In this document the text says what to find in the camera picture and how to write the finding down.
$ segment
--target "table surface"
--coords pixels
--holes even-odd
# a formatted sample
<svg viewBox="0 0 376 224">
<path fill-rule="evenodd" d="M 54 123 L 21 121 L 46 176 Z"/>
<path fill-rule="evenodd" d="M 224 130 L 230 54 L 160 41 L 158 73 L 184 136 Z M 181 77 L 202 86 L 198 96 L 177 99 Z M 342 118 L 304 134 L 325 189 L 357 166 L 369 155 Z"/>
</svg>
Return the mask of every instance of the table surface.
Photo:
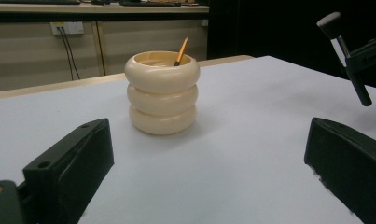
<svg viewBox="0 0 376 224">
<path fill-rule="evenodd" d="M 80 5 L 0 4 L 0 22 L 48 21 L 154 21 L 201 20 L 208 18 L 208 6 L 123 7 L 81 3 Z"/>
<path fill-rule="evenodd" d="M 37 5 L 37 4 L 0 4 L 0 12 L 74 12 L 74 13 L 208 13 L 207 6 L 181 7 L 123 7 L 119 3 L 98 6 L 88 3 L 80 5 Z"/>
<path fill-rule="evenodd" d="M 376 139 L 348 80 L 267 56 L 203 66 L 198 115 L 178 134 L 134 128 L 128 81 L 0 95 L 0 180 L 91 120 L 110 121 L 115 165 L 79 223 L 362 223 L 303 156 L 313 117 Z"/>
</svg>

